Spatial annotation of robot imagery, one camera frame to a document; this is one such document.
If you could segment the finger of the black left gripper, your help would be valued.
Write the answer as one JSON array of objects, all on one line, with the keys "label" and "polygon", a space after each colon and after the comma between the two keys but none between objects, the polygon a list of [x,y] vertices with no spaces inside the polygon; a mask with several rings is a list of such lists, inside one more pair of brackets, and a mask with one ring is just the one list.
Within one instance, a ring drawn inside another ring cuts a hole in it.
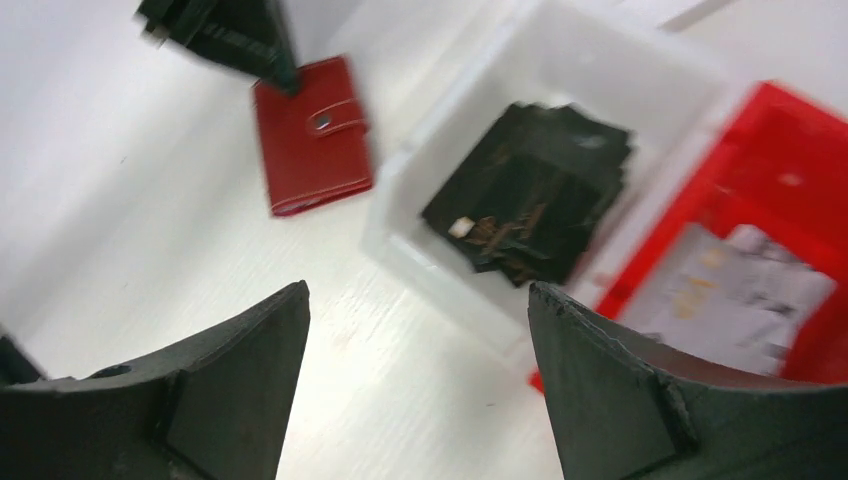
[{"label": "finger of the black left gripper", "polygon": [[143,0],[144,32],[285,93],[300,89],[289,23],[277,0]]}]

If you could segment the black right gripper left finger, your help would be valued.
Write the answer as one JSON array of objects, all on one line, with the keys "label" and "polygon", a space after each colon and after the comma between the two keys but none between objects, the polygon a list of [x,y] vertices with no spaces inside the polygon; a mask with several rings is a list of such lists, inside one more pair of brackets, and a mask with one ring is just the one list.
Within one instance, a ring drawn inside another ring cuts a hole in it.
[{"label": "black right gripper left finger", "polygon": [[272,479],[307,343],[309,289],[82,379],[1,335],[5,479]]}]

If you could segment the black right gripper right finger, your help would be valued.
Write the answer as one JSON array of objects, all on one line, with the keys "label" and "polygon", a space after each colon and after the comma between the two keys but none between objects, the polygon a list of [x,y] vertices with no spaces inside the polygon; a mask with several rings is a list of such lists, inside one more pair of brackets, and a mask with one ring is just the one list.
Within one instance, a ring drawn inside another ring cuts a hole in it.
[{"label": "black right gripper right finger", "polygon": [[847,389],[676,350],[535,282],[528,320],[568,479],[843,479]]}]

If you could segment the red leather card holder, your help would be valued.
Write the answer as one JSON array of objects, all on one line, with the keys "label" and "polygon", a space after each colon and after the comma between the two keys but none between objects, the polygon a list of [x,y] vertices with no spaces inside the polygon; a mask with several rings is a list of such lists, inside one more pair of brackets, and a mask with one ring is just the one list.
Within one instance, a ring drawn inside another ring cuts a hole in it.
[{"label": "red leather card holder", "polygon": [[270,213],[289,217],[372,188],[369,122],[346,56],[299,69],[288,96],[252,88]]}]

